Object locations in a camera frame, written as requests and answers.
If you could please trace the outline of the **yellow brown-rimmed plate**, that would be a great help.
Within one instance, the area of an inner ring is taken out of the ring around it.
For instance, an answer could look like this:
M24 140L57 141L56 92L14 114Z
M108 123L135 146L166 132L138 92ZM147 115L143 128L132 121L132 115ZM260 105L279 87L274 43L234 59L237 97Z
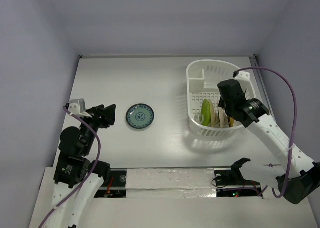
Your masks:
M234 124L235 124L235 120L234 120L232 117L230 117L230 116L228 116L227 118L228 118L228 126L229 126L230 128L233 128L233 127L234 127Z

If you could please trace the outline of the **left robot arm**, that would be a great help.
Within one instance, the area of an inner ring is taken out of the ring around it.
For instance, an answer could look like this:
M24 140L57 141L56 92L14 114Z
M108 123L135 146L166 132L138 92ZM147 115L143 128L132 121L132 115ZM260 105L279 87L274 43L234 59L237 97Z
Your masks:
M73 100L64 111L78 120L80 127L70 126L60 135L60 151L54 173L52 208L46 228L79 228L98 189L110 182L111 166L95 158L87 159L94 142L97 154L102 151L98 130L115 124L116 105L99 105L86 109L83 100Z

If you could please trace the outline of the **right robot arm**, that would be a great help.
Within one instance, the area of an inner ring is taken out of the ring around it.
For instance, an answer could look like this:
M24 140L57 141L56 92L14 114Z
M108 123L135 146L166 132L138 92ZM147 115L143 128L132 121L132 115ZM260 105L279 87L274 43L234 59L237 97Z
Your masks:
M240 122L255 135L278 161L276 165L255 165L242 158L231 166L230 178L235 184L256 181L283 193L297 205L320 186L320 164L290 144L268 108L258 99L247 99L241 84L235 79L220 82L219 106L228 117Z

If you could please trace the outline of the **teal patterned plate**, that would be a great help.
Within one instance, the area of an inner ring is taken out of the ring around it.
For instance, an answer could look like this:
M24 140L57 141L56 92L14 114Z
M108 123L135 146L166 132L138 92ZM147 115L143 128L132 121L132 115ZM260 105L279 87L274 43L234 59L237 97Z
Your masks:
M155 119L154 110L147 104L138 103L131 106L125 115L126 123L135 130L148 128Z

